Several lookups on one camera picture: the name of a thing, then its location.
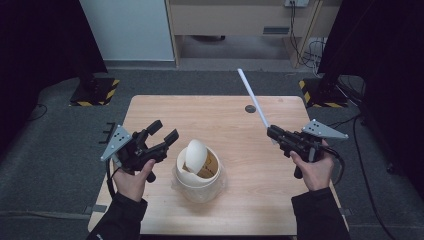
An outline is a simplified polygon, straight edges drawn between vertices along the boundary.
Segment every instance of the black curtain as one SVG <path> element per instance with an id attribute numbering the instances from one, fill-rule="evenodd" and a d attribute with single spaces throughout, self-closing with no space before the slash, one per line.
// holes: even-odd
<path id="1" fill-rule="evenodd" d="M 78 0 L 0 0 L 0 155 L 42 89 L 80 77 L 76 63 L 107 72 Z"/>
<path id="2" fill-rule="evenodd" d="M 424 1 L 344 0 L 319 72 L 331 72 L 338 62 L 342 67 L 336 75 L 365 80 L 360 108 L 367 127 L 395 170 L 405 174 L 424 199 L 423 10 Z"/>

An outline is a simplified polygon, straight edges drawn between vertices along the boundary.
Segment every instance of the power outlet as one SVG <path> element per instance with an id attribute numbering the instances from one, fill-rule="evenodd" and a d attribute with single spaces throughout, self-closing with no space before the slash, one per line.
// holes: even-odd
<path id="1" fill-rule="evenodd" d="M 294 2 L 296 7 L 307 7 L 309 4 L 309 0 L 286 0 L 284 6 L 292 7 L 292 2 Z"/>

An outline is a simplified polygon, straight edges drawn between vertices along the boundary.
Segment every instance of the glowing rod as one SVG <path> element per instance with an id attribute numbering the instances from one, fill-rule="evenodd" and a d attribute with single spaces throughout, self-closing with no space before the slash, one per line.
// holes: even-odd
<path id="1" fill-rule="evenodd" d="M 262 122 L 265 125 L 265 128 L 268 128 L 268 121 L 266 120 L 264 114 L 262 113 L 261 107 L 259 106 L 258 101 L 256 100 L 255 95 L 253 94 L 252 89 L 250 88 L 249 82 L 246 79 L 246 76 L 244 76 L 243 70 L 241 70 L 240 68 L 237 69 L 237 71 L 239 72 L 239 75 L 241 77 L 241 80 L 243 80 L 244 86 L 246 87 L 247 91 L 249 92 L 250 97 L 253 100 L 253 103 L 255 104 L 256 109 L 258 109 L 259 115 L 261 116 Z"/>

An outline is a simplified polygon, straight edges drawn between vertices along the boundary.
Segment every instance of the yellow black hazard stripe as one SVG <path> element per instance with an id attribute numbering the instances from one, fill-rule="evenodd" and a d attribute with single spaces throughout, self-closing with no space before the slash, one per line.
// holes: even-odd
<path id="1" fill-rule="evenodd" d="M 119 83 L 118 79 L 115 79 L 112 82 L 112 85 L 110 86 L 109 91 L 107 92 L 105 99 L 102 100 L 102 101 L 81 100 L 81 101 L 71 102 L 69 105 L 70 106 L 82 106 L 82 107 L 108 105 L 109 102 L 112 100 L 113 95 L 115 94 L 116 88 L 118 87 L 118 83 Z"/>
<path id="2" fill-rule="evenodd" d="M 333 108 L 347 107 L 347 103 L 334 103 L 334 102 L 326 102 L 326 103 L 320 103 L 320 104 L 312 103 L 311 95 L 306 89 L 305 82 L 303 80 L 299 82 L 299 86 L 302 89 L 302 93 L 305 98 L 307 107 L 333 107 Z"/>

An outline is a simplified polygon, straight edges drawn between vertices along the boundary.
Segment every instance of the wall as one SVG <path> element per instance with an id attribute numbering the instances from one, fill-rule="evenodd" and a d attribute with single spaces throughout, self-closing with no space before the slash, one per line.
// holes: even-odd
<path id="1" fill-rule="evenodd" d="M 164 0 L 80 3 L 106 62 L 174 61 Z"/>

